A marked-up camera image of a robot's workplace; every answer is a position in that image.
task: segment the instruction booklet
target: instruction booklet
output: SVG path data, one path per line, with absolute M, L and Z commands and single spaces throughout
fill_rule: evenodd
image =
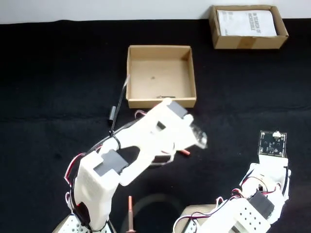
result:
M 270 11 L 217 10 L 221 35 L 276 36 Z

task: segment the white wall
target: white wall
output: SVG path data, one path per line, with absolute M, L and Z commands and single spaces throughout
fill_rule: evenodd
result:
M 199 19 L 213 4 L 271 4 L 283 18 L 311 18 L 311 0 L 0 0 L 0 23 Z

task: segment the empty cardboard box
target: empty cardboard box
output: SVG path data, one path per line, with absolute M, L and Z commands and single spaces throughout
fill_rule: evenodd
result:
M 190 46 L 131 45 L 126 98 L 130 108 L 152 108 L 165 97 L 192 108 L 196 90 Z
M 277 36 L 226 36 L 221 35 L 217 10 L 249 11 L 268 10 L 273 16 Z M 288 33 L 276 6 L 212 6 L 209 14 L 209 25 L 215 49 L 279 49 L 288 38 Z

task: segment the black cloth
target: black cloth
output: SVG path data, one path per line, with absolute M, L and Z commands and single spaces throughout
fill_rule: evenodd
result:
M 141 233 L 170 233 L 184 207 L 229 197 L 258 161 L 260 130 L 288 133 L 292 170 L 290 200 L 270 232 L 310 232 L 311 20 L 285 25 L 283 48 L 261 51 L 214 50 L 207 20 L 0 25 L 0 232 L 51 232 L 69 214 L 64 173 L 73 156 L 108 135 L 131 44 L 191 45 L 190 113 L 209 148 L 193 147 L 190 158 L 177 155 L 119 186 L 111 211 L 118 232 L 128 195 L 142 208 Z M 117 127 L 134 112 L 124 100 Z

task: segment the circuit board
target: circuit board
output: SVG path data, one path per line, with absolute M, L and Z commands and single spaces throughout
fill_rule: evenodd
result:
M 258 155 L 286 157 L 286 133 L 260 131 Z

